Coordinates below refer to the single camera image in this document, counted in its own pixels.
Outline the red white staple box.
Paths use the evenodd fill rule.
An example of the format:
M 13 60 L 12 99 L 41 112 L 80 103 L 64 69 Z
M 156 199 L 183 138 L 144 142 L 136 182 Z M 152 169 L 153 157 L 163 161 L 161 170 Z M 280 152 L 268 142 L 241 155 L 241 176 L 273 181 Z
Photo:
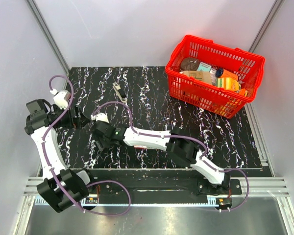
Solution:
M 137 148 L 137 149 L 147 149 L 146 146 L 143 146 L 143 145 L 134 145 L 134 148 Z

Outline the white stapler base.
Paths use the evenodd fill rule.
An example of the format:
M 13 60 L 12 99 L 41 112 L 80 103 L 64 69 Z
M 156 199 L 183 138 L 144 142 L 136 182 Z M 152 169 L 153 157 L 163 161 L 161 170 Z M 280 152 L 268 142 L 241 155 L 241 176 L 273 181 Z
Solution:
M 119 100 L 122 102 L 122 103 L 126 103 L 127 102 L 127 96 L 125 94 L 125 91 L 121 88 L 121 86 L 114 82 L 113 84 L 113 89 L 115 91 L 115 93 L 117 94 Z

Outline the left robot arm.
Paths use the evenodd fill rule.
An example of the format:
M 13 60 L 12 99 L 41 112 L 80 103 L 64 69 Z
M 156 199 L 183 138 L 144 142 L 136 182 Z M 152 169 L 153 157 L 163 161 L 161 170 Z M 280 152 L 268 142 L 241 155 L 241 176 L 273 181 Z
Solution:
M 37 185 L 37 192 L 56 212 L 62 212 L 94 192 L 97 185 L 89 171 L 82 169 L 75 173 L 65 165 L 55 129 L 81 128 L 89 120 L 78 106 L 64 112 L 55 104 L 37 99 L 26 107 L 29 115 L 24 130 L 37 146 L 43 171 L 43 182 Z

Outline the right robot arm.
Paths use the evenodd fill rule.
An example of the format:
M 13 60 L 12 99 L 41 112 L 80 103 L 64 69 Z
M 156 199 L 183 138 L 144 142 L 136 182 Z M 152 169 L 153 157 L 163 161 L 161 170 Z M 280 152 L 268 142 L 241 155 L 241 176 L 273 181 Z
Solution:
M 230 187 L 230 176 L 207 157 L 207 148 L 199 140 L 182 135 L 182 130 L 170 131 L 143 130 L 135 127 L 114 127 L 97 120 L 93 134 L 99 150 L 112 145 L 127 145 L 136 148 L 165 151 L 176 165 L 191 167 L 203 175 L 215 192 L 226 193 Z

